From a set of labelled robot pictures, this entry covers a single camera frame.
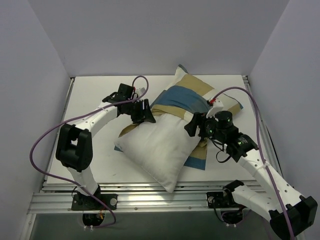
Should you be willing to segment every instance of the striped pillowcase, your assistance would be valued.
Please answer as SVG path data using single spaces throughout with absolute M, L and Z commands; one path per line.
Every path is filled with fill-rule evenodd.
M 151 111 L 154 116 L 172 114 L 190 122 L 195 112 L 206 113 L 210 107 L 207 100 L 219 91 L 199 78 L 188 74 L 179 66 L 175 73 L 174 84 L 169 85 L 153 102 Z M 221 94 L 219 100 L 223 103 L 223 110 L 236 115 L 243 106 L 236 99 Z M 195 147 L 185 162 L 185 166 L 205 170 L 207 158 L 207 141 L 201 141 Z

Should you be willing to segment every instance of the white table surface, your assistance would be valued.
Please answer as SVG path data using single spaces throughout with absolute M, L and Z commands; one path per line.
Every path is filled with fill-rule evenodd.
M 150 103 L 162 92 L 162 90 L 174 79 L 174 76 L 146 76 L 149 80 L 149 91 L 145 95 Z M 240 75 L 197 75 L 198 78 L 210 84 L 218 90 L 227 87 L 238 86 L 245 88 Z M 131 85 L 134 76 L 83 76 L 76 77 L 66 109 L 64 119 L 80 116 L 94 110 L 101 100 L 118 90 L 119 84 Z M 136 81 L 135 87 L 145 86 L 141 78 Z M 227 94 L 236 98 L 243 105 L 243 109 L 238 113 L 233 123 L 242 133 L 246 133 L 257 142 L 255 115 L 248 96 L 239 90 L 230 90 Z M 114 140 L 121 130 L 131 123 L 128 115 L 121 115 L 117 119 L 109 122 L 93 138 L 93 160 L 90 165 L 94 178 L 98 183 L 156 183 L 156 181 L 145 172 L 140 166 L 131 162 L 122 152 L 114 150 Z M 253 180 L 253 177 L 232 159 L 226 163 L 216 161 L 217 148 L 210 142 L 207 152 L 205 170 L 199 170 L 184 166 L 179 174 L 179 182 L 207 182 L 207 181 L 233 181 L 235 179 L 245 181 Z M 224 153 L 220 153 L 220 159 L 224 159 Z M 56 160 L 52 154 L 52 164 L 50 173 L 65 178 L 72 178 L 68 170 Z M 63 184 L 65 181 L 48 177 L 50 184 Z

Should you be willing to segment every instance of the white wall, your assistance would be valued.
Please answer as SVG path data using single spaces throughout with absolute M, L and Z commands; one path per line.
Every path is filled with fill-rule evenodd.
M 320 203 L 320 1 L 290 0 L 251 75 L 284 177 Z M 320 238 L 320 212 L 308 239 Z
M 29 0 L 70 76 L 249 74 L 289 0 Z
M 0 56 L 0 238 L 15 240 L 42 179 L 29 150 L 60 120 L 70 79 L 27 0 L 0 3 Z M 53 140 L 35 154 L 43 169 Z

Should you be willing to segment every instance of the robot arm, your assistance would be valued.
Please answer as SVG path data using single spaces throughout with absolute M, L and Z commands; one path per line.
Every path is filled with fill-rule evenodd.
M 231 112 L 219 111 L 212 118 L 207 118 L 207 113 L 195 113 L 191 122 L 184 128 L 189 136 L 193 137 L 198 127 L 201 138 L 208 138 L 214 143 L 218 141 L 224 146 L 223 150 L 245 168 L 267 193 L 267 197 L 264 197 L 245 186 L 243 182 L 235 180 L 223 187 L 224 200 L 229 205 L 237 203 L 248 207 L 269 221 L 273 231 L 281 239 L 289 239 L 285 216 L 266 169 L 268 166 L 284 203 L 294 235 L 297 236 L 314 223 L 317 202 L 311 196 L 305 198 L 291 187 L 267 161 L 264 163 L 255 142 L 234 126 Z
M 120 84 L 118 92 L 114 92 L 102 100 L 96 108 L 97 112 L 95 114 L 83 118 L 73 125 L 64 124 L 60 129 L 55 154 L 56 159 L 61 161 L 62 165 L 68 169 L 76 182 L 95 196 L 100 194 L 100 187 L 90 169 L 90 163 L 93 159 L 92 138 L 108 122 L 121 114 L 130 115 L 133 123 L 156 122 L 151 113 L 148 99 L 123 103 L 106 109 L 104 107 L 138 98 L 144 91 L 144 88 L 135 90 L 132 86 Z M 88 194 L 80 187 L 77 187 L 76 191 L 79 196 L 88 197 Z

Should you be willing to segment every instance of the cable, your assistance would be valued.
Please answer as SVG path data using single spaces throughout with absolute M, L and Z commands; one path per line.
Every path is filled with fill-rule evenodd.
M 251 95 L 250 92 L 248 92 L 246 89 L 242 88 L 242 87 L 238 87 L 238 86 L 231 86 L 231 87 L 228 87 L 220 92 L 218 92 L 213 98 L 214 99 L 217 99 L 217 97 L 219 95 L 221 95 L 222 93 L 228 91 L 228 90 L 231 90 L 231 89 L 238 89 L 238 90 L 241 90 L 243 92 L 245 92 L 246 94 L 248 94 L 248 96 L 250 97 L 252 103 L 253 103 L 253 107 L 254 107 L 254 112 L 255 112 L 255 119 L 256 119 L 256 136 L 257 136 L 257 143 L 258 143 L 258 147 L 259 147 L 259 153 L 260 153 L 260 156 L 261 156 L 261 160 L 263 162 L 263 164 L 265 165 L 266 164 L 266 160 L 264 158 L 264 153 L 262 152 L 262 145 L 261 145 L 261 141 L 260 141 L 260 131 L 259 131 L 259 127 L 260 127 L 260 123 L 259 123 L 259 111 L 258 111 L 258 105 L 257 105 L 257 102 L 256 100 L 254 99 L 254 97 Z M 289 219 L 289 216 L 288 216 L 288 213 L 286 211 L 286 208 L 285 208 L 285 205 L 284 205 L 284 202 L 282 201 L 282 198 L 279 194 L 279 191 L 278 191 L 278 188 L 277 188 L 277 184 L 275 182 L 275 179 L 274 177 L 272 176 L 272 173 L 269 169 L 269 167 L 266 165 L 265 166 L 265 169 L 266 169 L 266 172 L 268 173 L 269 177 L 270 177 L 270 180 L 271 180 L 271 183 L 272 183 L 272 186 L 274 188 L 274 191 L 275 191 L 275 194 L 276 194 L 276 197 L 278 198 L 279 200 L 279 203 L 280 203 L 280 206 L 281 206 L 281 209 L 282 209 L 282 212 L 283 212 L 283 215 L 284 215 L 284 218 L 285 218 L 285 221 L 286 221 L 286 224 L 288 226 L 288 230 L 289 230 L 289 234 L 290 234 L 290 239 L 291 240 L 294 240 L 295 239 L 295 234 L 294 234 L 294 231 L 292 229 L 292 226 L 291 226 L 291 223 L 290 223 L 290 219 Z
M 221 152 L 223 152 L 222 149 L 216 153 L 215 159 L 217 160 L 218 163 L 224 164 L 224 163 L 228 162 L 228 161 L 231 159 L 231 156 L 229 155 L 225 160 L 219 161 L 219 160 L 218 160 L 218 154 L 221 153 Z
M 225 211 L 225 212 L 223 212 L 221 214 L 221 218 L 220 218 L 219 215 L 218 215 L 218 212 L 217 212 L 215 199 L 213 199 L 212 205 L 213 205 L 213 210 L 214 210 L 214 214 L 215 214 L 216 218 L 220 222 L 225 223 L 225 224 L 232 224 L 232 225 L 236 225 L 237 226 L 240 223 L 242 223 L 250 213 L 250 211 L 249 211 L 245 216 L 242 217 L 242 220 L 238 221 L 238 218 L 239 218 L 238 214 L 242 214 L 242 210 L 245 208 L 245 207 L 241 207 L 239 210 L 236 210 L 236 211 Z M 224 218 L 224 216 L 226 216 L 226 215 L 230 215 L 229 219 Z
M 74 189 L 73 189 L 72 192 L 71 192 L 71 197 L 72 197 L 72 199 L 74 198 L 74 192 L 75 192 L 76 188 L 77 188 L 77 186 L 75 186 Z
M 63 180 L 63 181 L 67 181 L 67 182 L 70 182 L 72 184 L 75 184 L 77 185 L 79 188 L 81 188 L 86 194 L 88 194 L 90 197 L 92 197 L 94 200 L 96 200 L 98 203 L 100 203 L 103 207 L 105 207 L 106 210 L 108 210 L 112 217 L 113 217 L 113 222 L 110 222 L 110 223 L 105 223 L 105 224 L 102 224 L 100 226 L 95 226 L 94 228 L 104 228 L 104 227 L 108 227 L 108 226 L 111 226 L 113 224 L 116 223 L 117 219 L 116 219 L 116 216 L 114 214 L 114 212 L 103 202 L 101 201 L 99 198 L 97 198 L 96 196 L 94 196 L 93 194 L 91 194 L 85 187 L 81 186 L 80 183 L 74 181 L 74 180 L 71 180 L 69 178 L 66 178 L 66 177 L 62 177 L 62 176 L 58 176 L 58 175 L 54 175 L 54 174 L 51 174 L 49 172 L 46 172 L 42 169 L 40 169 L 36 164 L 35 164 L 35 161 L 34 161 L 34 151 L 35 151 L 35 148 L 36 146 L 39 144 L 39 142 L 45 137 L 47 136 L 49 133 L 51 133 L 53 130 L 59 128 L 60 126 L 66 124 L 66 123 L 69 123 L 69 122 L 72 122 L 72 121 L 75 121 L 75 120 L 79 120 L 79 119 L 83 119 L 83 118 L 86 118 L 88 116 L 91 116 L 93 114 L 96 114 L 104 109 L 107 109 L 109 107 L 112 107 L 112 106 L 116 106 L 116 105 L 119 105 L 119 104 L 127 104 L 127 103 L 132 103 L 132 102 L 135 102 L 139 99 L 141 99 L 148 91 L 149 89 L 149 82 L 148 82 L 148 79 L 145 77 L 145 76 L 142 76 L 142 75 L 139 75 L 137 77 L 134 78 L 134 80 L 132 81 L 132 86 L 134 86 L 135 84 L 135 81 L 138 79 L 138 78 L 143 78 L 146 82 L 146 89 L 145 89 L 145 92 L 138 98 L 136 99 L 130 99 L 130 100 L 126 100 L 126 101 L 121 101 L 121 102 L 115 102 L 115 103 L 112 103 L 112 104 L 109 104 L 107 106 L 104 106 L 102 108 L 99 108 L 97 110 L 94 110 L 92 112 L 89 112 L 85 115 L 82 115 L 82 116 L 77 116 L 77 117 L 73 117 L 73 118 L 70 118 L 68 120 L 65 120 L 65 121 L 62 121 L 61 123 L 59 123 L 58 125 L 50 128 L 49 130 L 47 130 L 44 134 L 42 134 L 35 142 L 34 144 L 32 145 L 31 149 L 30 149 L 30 153 L 29 153 L 29 160 L 30 160 L 30 163 L 31 165 L 40 173 L 44 174 L 44 175 L 47 175 L 49 177 L 53 177 L 53 178 L 56 178 L 56 179 L 60 179 L 60 180 Z
M 213 205 L 213 210 L 214 210 L 214 213 L 215 213 L 216 218 L 217 218 L 220 222 L 225 223 L 225 221 L 218 216 L 217 209 L 216 209 L 216 204 L 215 204 L 215 200 L 214 200 L 214 199 L 212 200 L 212 205 Z

